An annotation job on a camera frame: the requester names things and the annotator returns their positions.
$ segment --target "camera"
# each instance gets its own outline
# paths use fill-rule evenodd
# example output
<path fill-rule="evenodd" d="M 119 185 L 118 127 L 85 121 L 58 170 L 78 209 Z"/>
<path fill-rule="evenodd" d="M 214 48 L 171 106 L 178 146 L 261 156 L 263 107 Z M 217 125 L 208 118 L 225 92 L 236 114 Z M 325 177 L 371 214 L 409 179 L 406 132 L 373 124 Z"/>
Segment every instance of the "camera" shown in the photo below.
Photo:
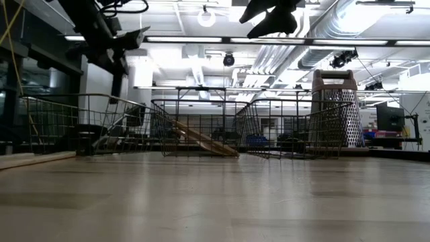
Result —
<path fill-rule="evenodd" d="M 232 53 L 226 53 L 226 56 L 224 57 L 224 66 L 225 67 L 231 67 L 234 65 L 234 57 Z"/>

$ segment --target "computer monitor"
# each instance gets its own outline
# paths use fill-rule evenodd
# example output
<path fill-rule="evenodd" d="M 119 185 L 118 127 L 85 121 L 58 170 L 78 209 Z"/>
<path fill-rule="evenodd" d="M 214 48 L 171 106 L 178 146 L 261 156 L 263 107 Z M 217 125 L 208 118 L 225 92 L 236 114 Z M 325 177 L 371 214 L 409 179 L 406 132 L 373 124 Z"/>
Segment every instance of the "computer monitor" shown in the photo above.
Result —
<path fill-rule="evenodd" d="M 376 106 L 378 119 L 378 130 L 403 131 L 404 110 L 402 108 L 391 108 L 384 105 Z"/>

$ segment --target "yellow cable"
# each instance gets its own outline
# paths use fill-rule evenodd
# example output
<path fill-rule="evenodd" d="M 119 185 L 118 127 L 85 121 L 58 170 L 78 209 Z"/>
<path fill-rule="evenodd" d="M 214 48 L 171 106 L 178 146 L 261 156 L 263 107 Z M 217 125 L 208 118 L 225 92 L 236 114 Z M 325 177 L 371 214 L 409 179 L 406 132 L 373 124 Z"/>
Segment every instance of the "yellow cable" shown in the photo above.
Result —
<path fill-rule="evenodd" d="M 26 0 L 23 0 L 21 2 L 21 5 L 20 5 L 19 9 L 17 10 L 17 13 L 13 17 L 10 25 L 9 25 L 9 20 L 7 19 L 6 1 L 3 2 L 3 11 L 5 12 L 5 21 L 6 21 L 6 26 L 7 26 L 6 32 L 4 33 L 3 36 L 8 35 L 8 38 L 9 38 L 9 44 L 11 46 L 11 54 L 12 54 L 13 67 L 15 69 L 15 74 L 16 74 L 16 77 L 17 77 L 17 82 L 18 82 L 18 85 L 19 85 L 19 90 L 20 90 L 21 95 L 24 94 L 24 89 L 22 87 L 21 77 L 19 76 L 19 71 L 18 71 L 16 59 L 15 59 L 15 51 L 13 50 L 13 43 L 12 43 L 12 36 L 11 36 L 10 29 L 11 29 L 11 27 L 13 25 L 15 17 L 18 16 L 19 11 L 21 11 L 21 7 L 24 4 L 24 1 L 26 1 Z M 28 109 L 28 106 L 29 106 L 28 99 L 27 99 L 27 102 L 24 102 L 24 103 L 26 105 L 26 108 Z M 38 132 L 37 128 L 34 126 L 34 122 L 33 122 L 32 116 L 30 114 L 28 114 L 28 117 L 30 119 L 30 123 L 33 126 L 34 132 L 36 133 L 37 136 L 39 136 L 39 132 Z"/>
<path fill-rule="evenodd" d="M 7 25 L 6 32 L 3 34 L 3 36 L 0 39 L 0 45 L 1 45 L 1 43 L 3 43 L 4 39 L 6 38 L 6 35 L 8 35 L 8 34 L 10 35 L 10 31 L 11 31 L 12 25 L 13 25 L 13 23 L 15 23 L 15 20 L 18 17 L 18 15 L 19 15 L 22 7 L 24 6 L 25 2 L 26 2 L 26 0 L 22 0 L 21 1 L 21 4 L 19 5 L 18 10 L 16 11 L 15 15 L 13 16 L 10 25 Z M 6 10 L 6 0 L 3 1 L 3 9 Z"/>

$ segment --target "ceiling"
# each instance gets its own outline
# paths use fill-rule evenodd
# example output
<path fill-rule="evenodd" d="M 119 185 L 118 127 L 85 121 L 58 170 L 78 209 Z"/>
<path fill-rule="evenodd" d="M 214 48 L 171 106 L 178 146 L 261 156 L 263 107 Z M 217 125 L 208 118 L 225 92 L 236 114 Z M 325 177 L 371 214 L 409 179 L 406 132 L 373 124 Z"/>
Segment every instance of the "ceiling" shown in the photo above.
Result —
<path fill-rule="evenodd" d="M 211 27 L 203 27 L 198 22 L 199 12 L 202 11 L 202 1 L 148 1 L 150 8 L 144 14 L 119 15 L 119 19 L 124 31 L 136 30 L 145 26 L 151 26 L 147 35 L 166 35 L 166 36 L 246 36 L 253 28 L 253 24 L 240 24 L 238 18 L 245 10 L 245 6 L 232 7 L 232 0 L 206 2 L 208 10 L 214 12 L 216 21 Z M 313 8 L 306 8 L 304 12 L 309 16 L 309 24 L 312 25 L 334 2 L 335 0 L 320 0 L 320 5 Z M 426 0 L 416 0 L 415 10 L 411 14 L 406 14 L 407 7 L 390 7 L 386 14 L 377 19 L 363 32 L 359 33 L 356 38 L 410 38 L 410 39 L 428 39 L 430 38 L 430 3 Z M 126 5 L 129 9 L 140 9 L 142 3 L 133 1 Z M 44 0 L 26 1 L 26 8 L 38 17 L 42 18 L 61 31 L 64 35 L 73 35 L 73 25 L 67 14 L 62 10 L 58 1 L 46 3 Z M 209 16 L 204 14 L 202 19 L 207 20 Z M 355 22 L 349 25 L 357 24 L 363 21 L 368 15 L 362 14 L 355 16 Z M 186 56 L 183 51 L 184 44 L 142 44 L 141 48 L 147 49 L 147 58 L 153 66 L 153 81 L 158 85 L 187 85 L 187 80 L 193 77 L 192 67 L 194 62 Z M 204 55 L 201 56 L 200 66 L 205 77 L 222 77 L 229 78 L 230 83 L 234 82 L 234 74 L 239 70 L 250 70 L 254 67 L 263 53 L 261 46 L 234 44 L 201 44 L 199 48 Z M 224 67 L 222 60 L 226 52 L 232 52 L 236 63 L 233 67 Z M 331 55 L 322 59 L 315 67 L 318 69 L 332 69 L 329 66 L 330 60 L 334 54 L 339 51 L 333 51 Z M 371 83 L 376 78 L 381 78 L 387 87 L 396 88 L 398 85 L 399 75 L 408 70 L 417 63 L 430 61 L 430 50 L 428 48 L 357 48 L 359 54 L 358 60 L 353 60 L 342 69 L 351 69 L 355 73 L 355 79 L 361 84 L 359 89 L 363 89 L 366 83 Z M 273 51 L 271 56 L 267 55 L 266 63 L 274 63 L 277 52 Z M 282 58 L 283 64 L 280 65 L 276 72 L 275 83 L 266 76 L 264 80 L 256 81 L 255 84 L 268 83 L 281 88 L 292 88 L 296 83 L 302 84 L 303 88 L 311 88 L 312 70 L 300 71 L 287 65 L 286 63 L 293 59 L 293 54 L 285 55 Z M 239 82 L 246 81 L 247 74 L 239 75 Z M 176 93 L 169 91 L 153 91 L 155 97 L 176 96 Z M 231 94 L 231 99 L 240 96 L 240 92 Z M 189 92 L 188 98 L 198 98 L 198 92 Z"/>

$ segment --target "wooden board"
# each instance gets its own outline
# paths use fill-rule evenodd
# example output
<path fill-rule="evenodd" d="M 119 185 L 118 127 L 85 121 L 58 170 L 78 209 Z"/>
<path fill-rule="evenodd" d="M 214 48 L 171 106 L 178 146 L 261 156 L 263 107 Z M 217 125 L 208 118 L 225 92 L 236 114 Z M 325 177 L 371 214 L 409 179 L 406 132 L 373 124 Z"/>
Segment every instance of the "wooden board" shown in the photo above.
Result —
<path fill-rule="evenodd" d="M 185 124 L 182 124 L 176 120 L 172 123 L 177 127 L 176 132 L 185 138 L 189 138 L 196 141 L 201 148 L 213 152 L 217 155 L 227 156 L 227 157 L 239 157 L 239 153 L 230 148 L 228 145 L 224 145 L 218 141 L 212 140 L 209 136 L 202 134 L 194 129 L 189 128 Z"/>

